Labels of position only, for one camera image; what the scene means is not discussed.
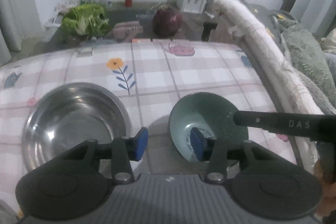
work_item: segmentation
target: floor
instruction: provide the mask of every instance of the floor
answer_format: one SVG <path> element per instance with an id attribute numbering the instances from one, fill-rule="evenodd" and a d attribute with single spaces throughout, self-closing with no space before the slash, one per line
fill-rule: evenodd
<path id="1" fill-rule="evenodd" d="M 125 21 L 138 20 L 137 15 L 148 14 L 148 9 L 140 7 L 137 9 L 126 10 L 125 8 L 118 7 L 120 10 L 108 11 L 108 18 L 110 25 L 114 26 L 116 23 Z M 211 20 L 206 14 L 190 14 L 181 13 L 183 21 L 179 32 L 174 36 L 174 39 L 185 39 L 191 41 L 200 41 L 203 32 L 203 23 Z M 142 17 L 140 20 L 141 25 L 144 27 L 144 33 L 139 34 L 136 38 L 158 38 L 152 31 L 152 17 Z M 70 48 L 80 47 L 81 40 L 69 37 L 69 35 L 62 29 L 58 28 L 49 42 L 44 42 L 43 38 L 29 38 L 22 41 L 22 50 L 20 52 L 11 52 L 12 59 L 10 62 L 31 57 L 38 54 L 47 52 L 55 52 L 59 50 L 66 50 Z"/>

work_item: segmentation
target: gray gripper base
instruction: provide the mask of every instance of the gray gripper base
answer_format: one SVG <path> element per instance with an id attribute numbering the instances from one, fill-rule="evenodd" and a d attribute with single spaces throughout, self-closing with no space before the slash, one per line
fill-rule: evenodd
<path id="1" fill-rule="evenodd" d="M 149 175 L 115 187 L 109 199 L 87 215 L 63 222 L 26 217 L 22 224 L 317 224 L 313 216 L 266 220 L 239 207 L 224 187 L 199 175 Z"/>

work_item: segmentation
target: lettuce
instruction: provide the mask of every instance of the lettuce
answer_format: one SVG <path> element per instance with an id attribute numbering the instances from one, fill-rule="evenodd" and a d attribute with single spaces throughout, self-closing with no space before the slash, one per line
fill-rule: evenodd
<path id="1" fill-rule="evenodd" d="M 68 32 L 90 37 L 103 37 L 109 30 L 104 7 L 99 4 L 83 4 L 71 8 L 62 20 L 61 26 Z"/>

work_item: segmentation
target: floral tablecloth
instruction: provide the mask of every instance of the floral tablecloth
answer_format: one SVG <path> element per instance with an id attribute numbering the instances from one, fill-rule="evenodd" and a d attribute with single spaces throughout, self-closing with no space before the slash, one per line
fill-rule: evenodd
<path id="1" fill-rule="evenodd" d="M 176 56 L 177 45 L 192 47 L 194 55 Z M 244 52 L 234 45 L 148 40 L 100 46 L 86 57 L 79 57 L 74 49 L 8 64 L 0 68 L 0 199 L 14 210 L 18 210 L 15 187 L 26 174 L 21 135 L 29 114 L 47 92 L 81 81 L 101 85 L 120 98 L 133 134 L 148 127 L 147 151 L 142 163 L 133 165 L 138 173 L 188 169 L 180 163 L 167 124 L 174 104 L 190 93 L 221 95 L 239 110 L 275 111 Z M 295 163 L 289 142 L 275 134 L 249 128 L 249 139 Z"/>

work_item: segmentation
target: curtain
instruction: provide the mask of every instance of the curtain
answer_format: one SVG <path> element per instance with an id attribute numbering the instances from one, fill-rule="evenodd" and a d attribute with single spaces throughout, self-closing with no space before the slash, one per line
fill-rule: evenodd
<path id="1" fill-rule="evenodd" d="M 0 65 L 11 60 L 11 51 L 21 50 L 21 35 L 14 21 L 9 0 L 0 0 Z"/>

